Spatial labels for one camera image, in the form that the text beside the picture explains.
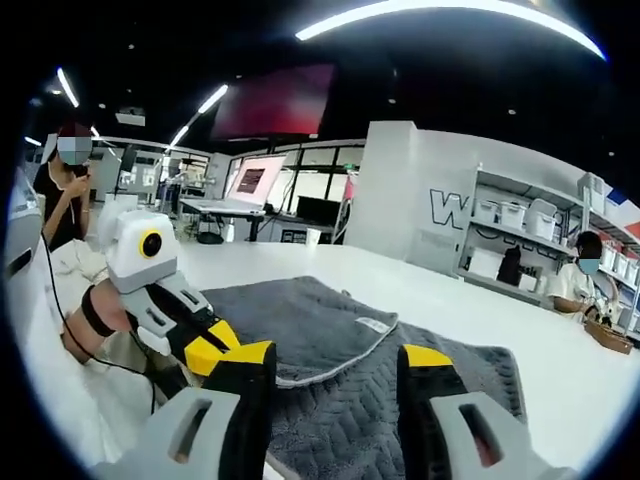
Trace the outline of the person's left hand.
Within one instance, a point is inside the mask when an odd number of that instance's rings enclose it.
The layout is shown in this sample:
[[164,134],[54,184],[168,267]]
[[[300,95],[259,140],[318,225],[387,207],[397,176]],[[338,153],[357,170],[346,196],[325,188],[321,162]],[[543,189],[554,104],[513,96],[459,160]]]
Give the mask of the person's left hand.
[[109,280],[95,287],[95,308],[101,320],[110,329],[119,332],[131,331],[131,322],[120,294]]

